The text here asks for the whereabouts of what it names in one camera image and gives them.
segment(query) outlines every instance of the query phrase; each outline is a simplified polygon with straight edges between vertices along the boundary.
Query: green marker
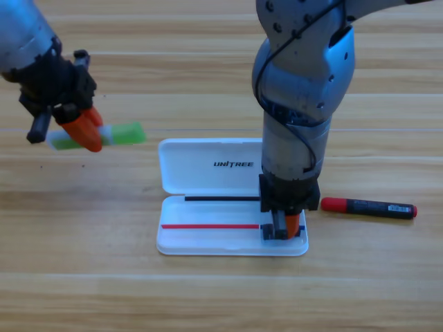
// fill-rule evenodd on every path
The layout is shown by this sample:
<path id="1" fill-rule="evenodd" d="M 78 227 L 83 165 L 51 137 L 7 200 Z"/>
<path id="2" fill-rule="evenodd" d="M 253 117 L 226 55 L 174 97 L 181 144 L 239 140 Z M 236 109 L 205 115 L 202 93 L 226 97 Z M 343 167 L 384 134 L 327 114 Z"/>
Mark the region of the green marker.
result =
<path id="1" fill-rule="evenodd" d="M 124 125 L 108 124 L 99 127 L 98 131 L 100 132 L 103 146 L 134 145 L 146 141 L 145 131 L 139 122 Z M 64 130 L 49 132 L 46 136 L 46 142 L 48 146 L 54 150 L 83 149 L 83 147 L 73 141 Z"/>

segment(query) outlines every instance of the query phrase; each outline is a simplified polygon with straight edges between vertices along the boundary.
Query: red line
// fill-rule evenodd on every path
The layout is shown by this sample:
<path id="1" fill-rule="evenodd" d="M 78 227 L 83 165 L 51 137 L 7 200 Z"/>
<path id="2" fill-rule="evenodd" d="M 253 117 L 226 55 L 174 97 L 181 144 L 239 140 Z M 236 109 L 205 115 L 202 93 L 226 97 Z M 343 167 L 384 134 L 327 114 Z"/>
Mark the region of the red line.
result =
<path id="1" fill-rule="evenodd" d="M 258 230 L 260 225 L 239 224 L 165 224 L 161 226 L 166 230 Z"/>

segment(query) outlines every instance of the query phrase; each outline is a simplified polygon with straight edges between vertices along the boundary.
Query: barcode label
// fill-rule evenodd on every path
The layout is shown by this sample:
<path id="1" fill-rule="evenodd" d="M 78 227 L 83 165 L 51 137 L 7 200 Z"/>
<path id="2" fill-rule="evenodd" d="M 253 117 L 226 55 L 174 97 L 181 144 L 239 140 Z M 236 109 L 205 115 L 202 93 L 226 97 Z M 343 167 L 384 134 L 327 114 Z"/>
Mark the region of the barcode label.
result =
<path id="1" fill-rule="evenodd" d="M 409 207 L 403 207 L 403 206 L 398 206 L 398 205 L 389 205 L 388 210 L 395 211 L 395 212 L 410 212 Z"/>

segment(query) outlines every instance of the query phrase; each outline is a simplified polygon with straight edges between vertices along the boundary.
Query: table surface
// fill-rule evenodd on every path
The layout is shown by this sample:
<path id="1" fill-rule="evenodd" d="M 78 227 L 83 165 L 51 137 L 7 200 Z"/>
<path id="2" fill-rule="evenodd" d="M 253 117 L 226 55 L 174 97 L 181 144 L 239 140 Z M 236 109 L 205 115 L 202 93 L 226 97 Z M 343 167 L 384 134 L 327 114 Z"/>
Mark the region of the table surface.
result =
<path id="1" fill-rule="evenodd" d="M 254 0 L 40 0 L 85 48 L 107 123 L 136 147 L 55 153 L 0 82 L 0 331 L 443 331 L 443 3 L 355 24 L 356 71 L 334 114 L 323 196 L 413 203 L 411 222 L 309 212 L 299 258 L 156 249 L 165 138 L 260 137 Z"/>

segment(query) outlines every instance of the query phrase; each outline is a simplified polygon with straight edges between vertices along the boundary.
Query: black line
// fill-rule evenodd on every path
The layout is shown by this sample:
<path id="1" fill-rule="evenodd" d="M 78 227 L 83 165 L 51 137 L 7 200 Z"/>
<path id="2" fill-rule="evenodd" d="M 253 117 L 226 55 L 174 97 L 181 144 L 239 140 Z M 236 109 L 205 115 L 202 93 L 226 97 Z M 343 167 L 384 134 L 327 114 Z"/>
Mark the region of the black line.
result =
<path id="1" fill-rule="evenodd" d="M 248 196 L 185 196 L 185 201 L 260 201 L 260 197 Z"/>

